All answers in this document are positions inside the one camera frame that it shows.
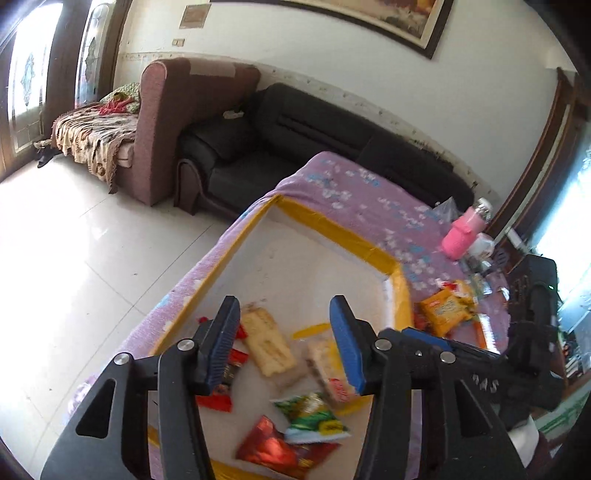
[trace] stained glass window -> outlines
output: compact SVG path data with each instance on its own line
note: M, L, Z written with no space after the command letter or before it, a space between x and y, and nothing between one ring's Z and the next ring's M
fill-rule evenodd
M61 7L36 8L17 29L8 75L8 115L15 153L41 138L47 66Z
M98 75L114 1L93 0L90 6L78 59L76 107L98 100Z

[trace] floor tile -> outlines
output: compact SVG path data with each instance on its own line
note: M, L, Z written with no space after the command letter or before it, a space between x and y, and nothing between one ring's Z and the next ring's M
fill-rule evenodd
M74 397L78 387L84 383L91 375L98 376L105 365L111 361L120 344L127 338L131 331L144 319L144 314L139 310L132 308L117 327L106 338L105 342L99 347L90 361L84 366L82 372L78 375L74 383L70 386L66 396L62 399L60 406L55 412L50 422L50 428L55 434L61 434L66 426L69 416L69 404Z
M41 478L41 472L43 471L43 466L51 453L51 449L57 442L58 435L56 435L51 429L47 429L41 437L41 441L37 446L37 450L35 451L35 455L31 461L31 466L28 468L29 475L31 475L35 480L39 480Z
M32 252L3 266L0 358L49 421L131 305L77 259Z
M23 390L15 386L6 388L5 379L0 377L0 380L3 385L0 395L0 437L26 469L47 422Z
M86 262L133 304L213 221L118 193L83 215L78 229L89 246Z
M199 238L187 248L175 262L167 268L150 289L142 295L135 307L148 314L160 300L178 283L184 275L191 270L203 256L217 243L217 240L230 226L223 220L214 221Z
M0 184L0 204L5 216L28 223L76 218L108 196L106 183L71 157L56 156L43 168L30 162Z

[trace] green snack packet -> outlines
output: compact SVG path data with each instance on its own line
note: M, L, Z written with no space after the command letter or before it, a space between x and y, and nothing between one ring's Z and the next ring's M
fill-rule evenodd
M349 429L335 417L320 393L294 395L272 402L291 422L285 431L287 443L334 442L350 436Z

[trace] metal screw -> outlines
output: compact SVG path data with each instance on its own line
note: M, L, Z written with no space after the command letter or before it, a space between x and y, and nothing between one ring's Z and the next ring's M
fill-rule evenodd
M392 343L387 338L378 338L375 341L375 347L382 352L387 352L392 348Z
M181 340L179 343L177 343L177 348L179 350L182 350L183 352L187 352L187 351L193 349L194 346L195 346L195 342L193 342L189 338L185 338L185 340Z
M456 361L456 356L451 352L441 352L439 358L444 364L452 364Z
M118 353L113 359L115 365L125 365L129 362L129 355L127 353Z

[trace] white tile floor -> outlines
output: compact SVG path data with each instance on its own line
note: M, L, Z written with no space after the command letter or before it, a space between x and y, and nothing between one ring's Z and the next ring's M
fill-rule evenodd
M108 195L63 156L0 183L0 436L34 478L77 385L228 226Z

